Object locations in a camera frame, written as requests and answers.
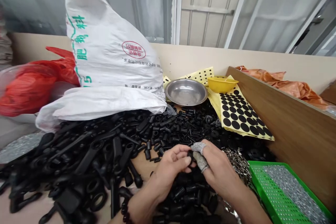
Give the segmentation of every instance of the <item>hand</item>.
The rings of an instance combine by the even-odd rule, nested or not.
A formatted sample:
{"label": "hand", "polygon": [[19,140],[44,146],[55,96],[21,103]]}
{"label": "hand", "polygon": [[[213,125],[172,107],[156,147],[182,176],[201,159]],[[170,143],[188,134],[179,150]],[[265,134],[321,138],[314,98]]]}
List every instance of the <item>hand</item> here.
{"label": "hand", "polygon": [[175,177],[180,172],[191,172],[188,168],[191,162],[191,157],[187,156],[189,150],[191,150],[189,146],[176,145],[164,153],[158,167],[146,184],[146,187],[148,186],[151,192],[157,195],[157,203],[166,199]]}
{"label": "hand", "polygon": [[227,155],[208,140],[202,140],[206,146],[203,155],[209,164],[203,175],[209,185],[227,202],[246,192],[248,188],[233,169]]}

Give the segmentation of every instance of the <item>metal bowl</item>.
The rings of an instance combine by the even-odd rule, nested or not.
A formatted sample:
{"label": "metal bowl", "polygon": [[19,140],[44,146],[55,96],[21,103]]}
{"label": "metal bowl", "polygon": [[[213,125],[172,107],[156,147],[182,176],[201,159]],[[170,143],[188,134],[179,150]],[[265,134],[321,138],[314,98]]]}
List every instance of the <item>metal bowl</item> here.
{"label": "metal bowl", "polygon": [[165,93],[169,100],[181,106],[195,106],[208,98],[205,86],[191,79],[177,79],[169,82]]}

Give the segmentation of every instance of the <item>green plastic tray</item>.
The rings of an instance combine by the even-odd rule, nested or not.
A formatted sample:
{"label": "green plastic tray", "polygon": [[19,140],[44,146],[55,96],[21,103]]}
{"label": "green plastic tray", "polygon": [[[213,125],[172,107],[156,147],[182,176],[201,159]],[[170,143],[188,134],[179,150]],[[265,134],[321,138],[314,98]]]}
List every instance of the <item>green plastic tray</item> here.
{"label": "green plastic tray", "polygon": [[288,198],[277,184],[264,172],[263,166],[283,165],[298,180],[308,195],[317,203],[330,221],[334,221],[333,215],[313,194],[313,192],[303,183],[303,181],[293,172],[286,163],[249,161],[252,181],[257,188],[257,192],[264,203],[274,224],[281,223],[311,223],[309,219],[301,213],[299,208]]}

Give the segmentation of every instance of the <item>red stamp logo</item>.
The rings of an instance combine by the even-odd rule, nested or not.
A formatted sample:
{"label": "red stamp logo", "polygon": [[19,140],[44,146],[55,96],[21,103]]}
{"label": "red stamp logo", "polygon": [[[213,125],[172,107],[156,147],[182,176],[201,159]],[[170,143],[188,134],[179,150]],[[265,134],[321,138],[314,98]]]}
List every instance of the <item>red stamp logo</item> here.
{"label": "red stamp logo", "polygon": [[132,58],[142,59],[146,56],[145,49],[141,45],[133,41],[125,41],[122,44],[122,49]]}

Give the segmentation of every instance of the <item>beige wall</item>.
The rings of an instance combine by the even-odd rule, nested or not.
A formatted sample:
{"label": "beige wall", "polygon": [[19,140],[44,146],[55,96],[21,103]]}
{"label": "beige wall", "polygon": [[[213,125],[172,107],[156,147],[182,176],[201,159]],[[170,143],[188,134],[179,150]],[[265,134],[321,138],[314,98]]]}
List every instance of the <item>beige wall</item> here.
{"label": "beige wall", "polygon": [[[46,46],[71,50],[66,36],[13,33],[10,37],[16,64],[57,59],[58,56],[47,51]],[[160,58],[163,74],[170,79],[212,66],[216,75],[224,75],[229,66],[240,65],[271,72],[287,71],[285,80],[307,82],[317,93],[336,79],[336,57],[155,43],[152,46]]]}

